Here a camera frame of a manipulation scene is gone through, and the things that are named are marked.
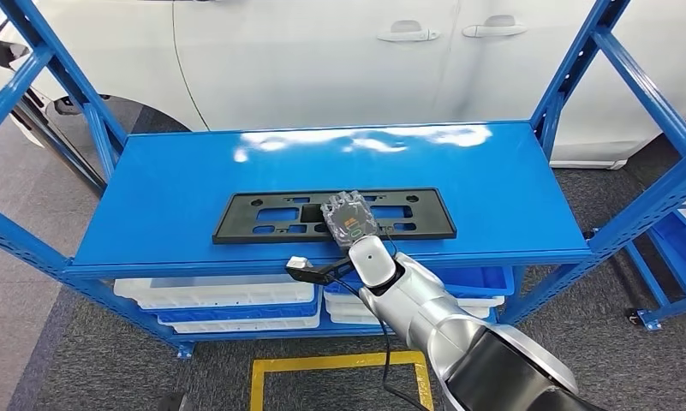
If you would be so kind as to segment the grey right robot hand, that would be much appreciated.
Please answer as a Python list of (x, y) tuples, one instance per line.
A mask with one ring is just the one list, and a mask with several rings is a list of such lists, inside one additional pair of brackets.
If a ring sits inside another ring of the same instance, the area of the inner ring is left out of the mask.
[(320, 210), (332, 238), (345, 252), (360, 239), (379, 234), (371, 206), (357, 190), (332, 194)]

